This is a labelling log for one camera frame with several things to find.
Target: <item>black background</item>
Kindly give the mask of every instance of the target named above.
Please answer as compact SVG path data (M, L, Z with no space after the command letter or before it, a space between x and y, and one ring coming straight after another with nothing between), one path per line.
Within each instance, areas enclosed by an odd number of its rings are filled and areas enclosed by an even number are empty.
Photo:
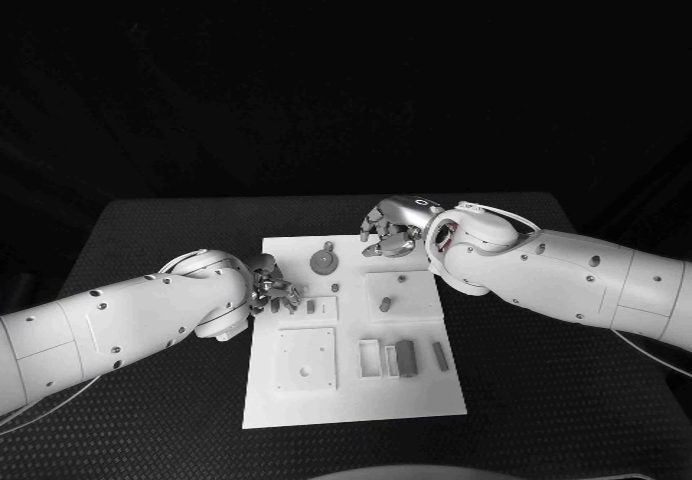
M580 233L692 258L682 14L5 13L3 312L55 298L118 198L547 191Z

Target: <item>white board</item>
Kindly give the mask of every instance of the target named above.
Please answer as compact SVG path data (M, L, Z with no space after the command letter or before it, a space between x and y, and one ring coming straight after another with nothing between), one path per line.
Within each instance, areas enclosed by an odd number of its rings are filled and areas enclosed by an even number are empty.
M329 315L329 318L322 320L314 317L313 321L309 317L314 314L306 313L301 314L300 320L299 317L287 319L283 313L273 314L267 308L257 317L242 428L467 413L443 319L428 317L421 322L405 317L397 321L388 317L387 322L378 322L371 318L366 282L369 273L397 272L411 275L410 272L425 272L425 276L430 275L430 278L433 276L427 272L428 259L423 246L401 258L363 257L361 254L363 248L376 240L375 235L371 235L368 243L362 243L359 236L355 235L264 239L263 250L274 255L286 279L296 284L303 297L314 299L336 297L338 315ZM335 244L333 253L339 258L339 267L330 275L323 276L310 269L310 257L323 248L326 241ZM402 288L397 276L392 276L392 291ZM339 284L338 292L332 291L335 283ZM421 296L421 305L440 303L437 288L433 294L428 291L424 295L427 297ZM280 392L276 388L277 355L283 353L278 351L278 332L304 328L323 329L327 324L335 337L336 390L299 389L293 392ZM382 377L376 379L361 378L361 340L378 340ZM413 340L415 344L418 376L413 378L391 378L388 375L385 347L395 345L401 340ZM443 345L450 365L446 372L440 371L437 364L434 342Z

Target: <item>robotic hand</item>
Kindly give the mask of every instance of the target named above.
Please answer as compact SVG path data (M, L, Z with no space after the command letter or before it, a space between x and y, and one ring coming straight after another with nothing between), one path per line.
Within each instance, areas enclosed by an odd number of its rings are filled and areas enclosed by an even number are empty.
M534 231L521 234L498 213ZM692 351L692 265L603 240L541 230L525 218L469 202L450 210L391 197L361 226L363 255L400 257L425 243L430 271L467 295L490 291L535 312L645 335Z
M229 340L248 315L296 311L300 296L274 257L248 264L218 250L159 273L0 317L0 415L198 337Z

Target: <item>small part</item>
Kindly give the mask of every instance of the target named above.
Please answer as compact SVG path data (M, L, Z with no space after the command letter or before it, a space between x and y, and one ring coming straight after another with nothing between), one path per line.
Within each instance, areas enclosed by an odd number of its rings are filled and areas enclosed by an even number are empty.
M433 344L433 350L436 351L437 364L440 365L440 370L446 372L450 369L450 365L447 364L447 358L444 357L443 344L440 342L436 342Z
M382 378L382 362L379 360L379 340L359 340L358 362L361 378Z
M397 365L400 377L411 378L418 375L418 364L415 363L415 349L411 340L397 342Z
M335 244L325 243L325 248L314 252L310 258L310 268L317 275L329 275L339 266L339 259L333 253Z
M385 346L387 359L387 378L400 378L400 366L397 365L397 347L394 345Z
M388 312L391 306L392 306L392 299L389 297L385 297L382 299L382 303L379 304L379 311Z

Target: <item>black table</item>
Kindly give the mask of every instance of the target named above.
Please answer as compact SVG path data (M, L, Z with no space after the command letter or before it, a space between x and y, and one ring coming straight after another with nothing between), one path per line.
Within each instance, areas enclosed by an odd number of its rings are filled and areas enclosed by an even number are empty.
M447 207L485 203L574 231L548 194L424 196ZM264 237L356 234L384 197L113 202L62 296L157 271L199 248L248 259ZM441 281L438 289L469 415L244 431L251 332L228 343L190 337L0 438L0 478L309 478L394 463L541 479L692 478L692 426L655 363L607 330L493 294L469 297Z

